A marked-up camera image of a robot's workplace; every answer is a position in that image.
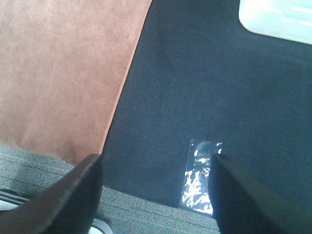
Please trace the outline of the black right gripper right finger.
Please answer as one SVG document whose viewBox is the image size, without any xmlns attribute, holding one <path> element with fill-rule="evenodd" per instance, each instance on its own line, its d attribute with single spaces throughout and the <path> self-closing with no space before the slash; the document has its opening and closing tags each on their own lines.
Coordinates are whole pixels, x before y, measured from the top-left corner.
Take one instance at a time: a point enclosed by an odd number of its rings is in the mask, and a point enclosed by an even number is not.
<svg viewBox="0 0 312 234">
<path fill-rule="evenodd" d="M 310 234 L 312 214 L 258 182 L 224 154 L 214 154 L 209 197 L 222 234 Z"/>
</svg>

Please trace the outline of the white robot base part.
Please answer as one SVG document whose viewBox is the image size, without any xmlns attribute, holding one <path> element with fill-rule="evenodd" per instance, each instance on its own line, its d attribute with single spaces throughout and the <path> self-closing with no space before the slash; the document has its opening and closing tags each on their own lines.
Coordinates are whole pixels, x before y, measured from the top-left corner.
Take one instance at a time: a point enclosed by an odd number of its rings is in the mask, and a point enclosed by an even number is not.
<svg viewBox="0 0 312 234">
<path fill-rule="evenodd" d="M 16 192 L 1 189 L 0 190 L 0 213 L 3 214 L 7 211 L 13 210 L 25 202 L 29 201 L 28 198 L 18 195 Z M 89 229 L 89 234 L 113 234 L 108 222 L 102 218 L 94 218 L 93 223 Z"/>
</svg>

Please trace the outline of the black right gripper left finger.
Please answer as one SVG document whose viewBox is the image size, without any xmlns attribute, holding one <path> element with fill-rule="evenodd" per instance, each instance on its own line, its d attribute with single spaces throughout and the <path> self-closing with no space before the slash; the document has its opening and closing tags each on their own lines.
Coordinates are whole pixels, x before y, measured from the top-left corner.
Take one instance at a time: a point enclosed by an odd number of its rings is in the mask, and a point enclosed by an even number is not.
<svg viewBox="0 0 312 234">
<path fill-rule="evenodd" d="M 0 216 L 2 234 L 86 234 L 102 193 L 102 156 L 91 154 L 61 180 Z"/>
</svg>

